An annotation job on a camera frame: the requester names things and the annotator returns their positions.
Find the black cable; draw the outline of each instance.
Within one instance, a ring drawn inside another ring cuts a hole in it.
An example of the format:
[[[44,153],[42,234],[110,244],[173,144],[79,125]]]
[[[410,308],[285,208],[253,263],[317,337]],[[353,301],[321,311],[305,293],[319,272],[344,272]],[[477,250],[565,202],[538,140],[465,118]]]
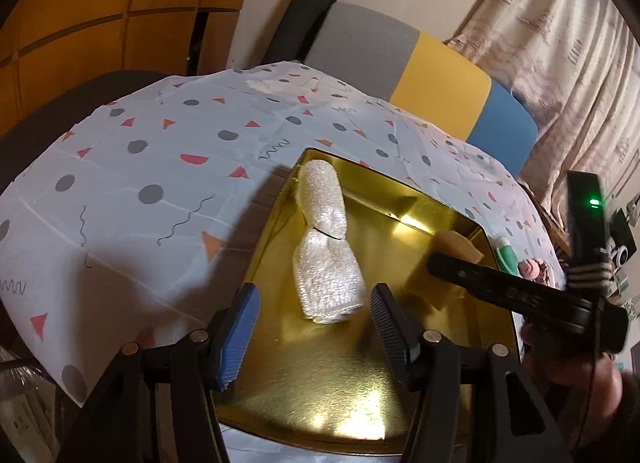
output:
[[[587,396],[587,406],[584,410],[584,416],[582,417],[582,424],[580,425],[580,431],[578,432],[578,438],[575,440],[573,449],[574,456],[580,447],[582,441],[582,435],[584,434],[584,428],[587,425],[587,419],[589,417],[589,409],[591,408],[591,397],[593,396],[593,387],[596,380],[596,364],[600,358],[600,328],[602,326],[602,306],[600,302],[595,307],[595,315],[593,321],[593,358],[591,359],[591,376],[589,378],[589,393]]]

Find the black device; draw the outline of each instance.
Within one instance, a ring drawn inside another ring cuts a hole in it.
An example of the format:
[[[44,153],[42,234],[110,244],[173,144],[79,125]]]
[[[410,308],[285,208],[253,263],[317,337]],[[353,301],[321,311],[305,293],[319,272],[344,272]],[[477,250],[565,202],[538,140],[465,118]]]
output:
[[[228,463],[211,391],[236,379],[260,309],[253,284],[206,329],[174,345],[122,347],[78,414],[56,463],[159,463],[156,384],[171,385],[180,463]]]
[[[420,391],[401,463],[451,461],[463,384],[474,387],[468,463],[572,461],[542,396],[505,346],[460,347],[425,331],[386,284],[374,287],[370,305],[394,378]]]

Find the curtain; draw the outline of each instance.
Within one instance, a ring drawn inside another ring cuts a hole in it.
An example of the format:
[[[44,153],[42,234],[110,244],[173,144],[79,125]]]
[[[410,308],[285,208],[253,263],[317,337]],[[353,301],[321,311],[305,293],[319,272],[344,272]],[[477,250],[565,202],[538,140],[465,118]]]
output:
[[[561,224],[567,170],[612,190],[638,148],[640,51],[611,0],[485,0],[449,46],[533,117],[520,177]]]

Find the black squiggle line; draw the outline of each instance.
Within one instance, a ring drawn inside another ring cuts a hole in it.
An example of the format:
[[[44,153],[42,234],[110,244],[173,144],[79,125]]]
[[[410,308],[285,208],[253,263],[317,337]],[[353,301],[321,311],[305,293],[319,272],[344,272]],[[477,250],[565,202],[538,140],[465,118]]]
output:
[[[80,245],[80,248],[84,250],[84,246],[86,244],[86,236],[84,235],[84,225],[86,224],[86,222],[84,221],[84,218],[82,216],[84,216],[84,213],[86,212],[86,205],[82,205],[82,212],[80,213],[80,220],[82,221],[82,226],[80,226],[80,235],[82,236],[82,244]],[[87,260],[89,259],[89,252],[87,252],[86,250],[84,250],[84,267],[85,268],[93,268],[93,266],[89,266],[89,263],[87,263]]]
[[[174,226],[171,227],[171,233],[166,236],[166,237],[160,237],[160,239],[158,239],[156,241],[156,243],[158,243],[158,246],[160,245],[160,241],[162,241],[163,239],[169,239],[170,237],[174,237],[175,234],[175,229],[180,226],[181,224],[186,224],[190,221],[191,219],[191,215],[192,214],[197,214],[200,210],[202,210],[202,206],[204,205],[205,201],[209,201],[210,199],[213,199],[215,197],[215,194],[213,194],[212,196],[208,197],[208,198],[204,198],[201,202],[200,205],[198,205],[198,208],[196,208],[195,210],[191,210],[188,214],[187,214],[187,218],[185,221],[181,221],[180,223],[175,223]]]
[[[22,281],[14,281],[11,279],[10,281],[4,281],[0,279],[0,292],[1,291],[13,291],[14,295],[20,292],[20,295],[24,295],[24,292],[27,290],[27,283],[23,283]]]
[[[283,148],[285,145],[291,145],[291,142],[287,138],[282,138],[282,141],[279,141],[265,151],[266,156],[258,156],[258,159],[271,159],[271,154],[275,154],[277,152],[276,148]]]

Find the patterned tablecloth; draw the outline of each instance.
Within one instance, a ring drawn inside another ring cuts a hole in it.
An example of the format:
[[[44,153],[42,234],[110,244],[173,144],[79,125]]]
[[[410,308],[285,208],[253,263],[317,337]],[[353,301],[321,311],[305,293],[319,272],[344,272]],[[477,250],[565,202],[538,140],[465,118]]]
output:
[[[0,196],[2,301],[72,398],[85,400],[120,345],[175,342],[229,302],[310,146],[415,186],[559,278],[520,186],[436,126],[291,62],[169,77],[96,109]],[[270,452],[270,442],[225,435],[232,457],[247,444]]]

